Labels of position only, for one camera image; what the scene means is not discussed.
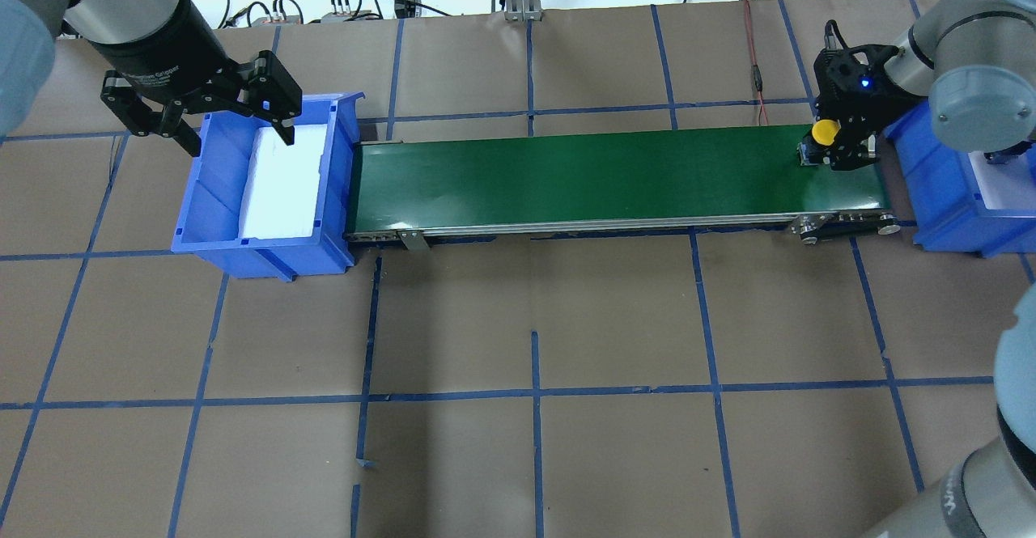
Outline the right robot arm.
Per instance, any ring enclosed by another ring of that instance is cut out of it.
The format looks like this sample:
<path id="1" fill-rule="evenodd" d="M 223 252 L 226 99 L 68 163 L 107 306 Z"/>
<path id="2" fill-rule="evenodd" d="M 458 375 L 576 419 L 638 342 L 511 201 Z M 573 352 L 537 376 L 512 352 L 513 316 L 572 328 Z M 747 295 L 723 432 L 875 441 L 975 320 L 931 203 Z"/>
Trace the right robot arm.
<path id="1" fill-rule="evenodd" d="M 874 137 L 906 150 L 915 242 L 996 256 L 1034 244 L 1035 0 L 940 0 L 896 40 L 850 47 L 836 22 L 813 70 L 815 122 L 803 165 L 877 161 Z M 1032 537 L 1034 292 L 1014 308 L 994 362 L 998 434 L 869 537 Z"/>

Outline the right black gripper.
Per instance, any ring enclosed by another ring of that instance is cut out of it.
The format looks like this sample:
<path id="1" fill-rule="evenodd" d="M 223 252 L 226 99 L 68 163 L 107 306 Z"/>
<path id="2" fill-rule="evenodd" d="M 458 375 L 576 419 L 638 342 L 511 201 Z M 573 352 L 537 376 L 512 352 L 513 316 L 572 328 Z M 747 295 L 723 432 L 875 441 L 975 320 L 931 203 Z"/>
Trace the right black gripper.
<path id="1" fill-rule="evenodd" d="M 893 45 L 865 44 L 825 49 L 813 70 L 819 95 L 813 102 L 814 128 L 838 131 L 826 148 L 833 171 L 877 165 L 877 130 L 873 122 L 893 122 L 922 102 L 895 83 L 885 64 L 898 56 Z"/>

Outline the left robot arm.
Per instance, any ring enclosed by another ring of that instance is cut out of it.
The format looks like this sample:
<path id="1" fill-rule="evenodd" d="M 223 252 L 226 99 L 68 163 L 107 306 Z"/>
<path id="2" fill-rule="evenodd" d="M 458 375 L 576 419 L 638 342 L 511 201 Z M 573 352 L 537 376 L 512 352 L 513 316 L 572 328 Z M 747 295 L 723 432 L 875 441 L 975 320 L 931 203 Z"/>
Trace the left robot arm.
<path id="1" fill-rule="evenodd" d="M 26 121 L 66 27 L 110 62 L 100 102 L 132 135 L 170 138 L 197 157 L 185 117 L 229 111 L 295 143 L 299 84 L 269 50 L 232 60 L 192 0 L 2 0 L 3 135 Z"/>

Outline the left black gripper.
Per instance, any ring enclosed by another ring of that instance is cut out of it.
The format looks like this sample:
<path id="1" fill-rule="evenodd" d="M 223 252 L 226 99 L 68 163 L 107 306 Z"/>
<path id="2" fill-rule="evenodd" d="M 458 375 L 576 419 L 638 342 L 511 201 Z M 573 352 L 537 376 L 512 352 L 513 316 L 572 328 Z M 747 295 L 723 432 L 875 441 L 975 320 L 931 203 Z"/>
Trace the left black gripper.
<path id="1" fill-rule="evenodd" d="M 89 43 L 112 67 L 100 82 L 100 103 L 134 136 L 171 139 L 199 158 L 201 138 L 184 116 L 202 103 L 204 112 L 256 117 L 286 145 L 295 144 L 303 96 L 295 78 L 270 50 L 249 62 L 234 61 L 199 12 L 174 12 L 141 40 Z"/>

